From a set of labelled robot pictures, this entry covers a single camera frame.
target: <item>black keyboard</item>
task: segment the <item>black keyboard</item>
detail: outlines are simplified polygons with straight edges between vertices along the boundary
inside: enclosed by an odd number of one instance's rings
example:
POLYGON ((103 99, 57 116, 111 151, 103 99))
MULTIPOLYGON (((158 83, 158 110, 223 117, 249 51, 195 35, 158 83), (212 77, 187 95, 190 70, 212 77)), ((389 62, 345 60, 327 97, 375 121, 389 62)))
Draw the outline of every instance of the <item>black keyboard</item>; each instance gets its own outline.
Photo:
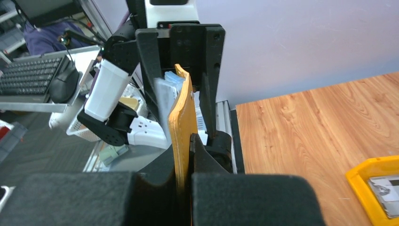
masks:
POLYGON ((10 63, 0 77, 0 102, 47 102, 51 81, 69 63, 66 55, 40 56, 10 63))

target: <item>wooden table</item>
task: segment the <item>wooden table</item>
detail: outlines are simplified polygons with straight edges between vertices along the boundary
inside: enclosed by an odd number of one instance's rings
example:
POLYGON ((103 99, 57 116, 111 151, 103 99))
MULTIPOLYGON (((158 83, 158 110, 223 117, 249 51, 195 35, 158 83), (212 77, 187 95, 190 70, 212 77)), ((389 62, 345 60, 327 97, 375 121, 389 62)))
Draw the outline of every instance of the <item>wooden table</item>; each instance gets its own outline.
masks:
POLYGON ((300 175, 328 225, 371 225, 345 173, 399 155, 399 73, 238 105, 237 115, 247 174, 300 175))

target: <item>person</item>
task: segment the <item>person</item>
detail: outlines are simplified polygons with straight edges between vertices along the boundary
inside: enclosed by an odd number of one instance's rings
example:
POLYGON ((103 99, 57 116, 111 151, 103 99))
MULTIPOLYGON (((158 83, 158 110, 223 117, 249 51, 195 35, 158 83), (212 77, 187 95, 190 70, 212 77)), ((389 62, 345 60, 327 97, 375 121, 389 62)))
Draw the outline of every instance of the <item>person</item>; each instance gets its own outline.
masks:
MULTIPOLYGON (((59 22, 40 28, 33 27, 29 22, 26 22, 24 38, 29 54, 33 56, 66 50, 66 47, 58 41, 58 37, 67 28, 83 34, 83 31, 72 22, 59 22)), ((72 43, 74 48, 89 46, 76 39, 72 39, 72 43)))

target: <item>robotic arm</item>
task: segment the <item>robotic arm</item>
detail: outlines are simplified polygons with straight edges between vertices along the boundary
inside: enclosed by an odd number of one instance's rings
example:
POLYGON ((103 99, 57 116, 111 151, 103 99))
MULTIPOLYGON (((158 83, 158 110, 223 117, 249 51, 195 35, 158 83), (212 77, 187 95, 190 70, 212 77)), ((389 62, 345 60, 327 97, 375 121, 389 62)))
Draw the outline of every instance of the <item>robotic arm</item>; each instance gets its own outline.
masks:
POLYGON ((127 0, 130 20, 104 45, 103 61, 92 93, 78 120, 106 143, 168 148, 161 126, 119 102, 137 64, 142 69, 147 106, 158 119, 154 79, 180 64, 192 75, 207 126, 216 136, 215 97, 224 29, 200 24, 195 0, 127 0))

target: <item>computer mouse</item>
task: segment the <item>computer mouse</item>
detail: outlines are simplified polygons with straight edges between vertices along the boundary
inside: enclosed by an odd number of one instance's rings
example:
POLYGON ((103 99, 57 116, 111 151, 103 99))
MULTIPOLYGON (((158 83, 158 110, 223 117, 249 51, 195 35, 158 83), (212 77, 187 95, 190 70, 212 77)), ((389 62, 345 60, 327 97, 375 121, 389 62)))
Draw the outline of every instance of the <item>computer mouse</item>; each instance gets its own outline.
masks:
POLYGON ((75 93, 78 80, 78 70, 75 67, 67 67, 51 82, 48 88, 50 99, 56 104, 66 103, 75 93))

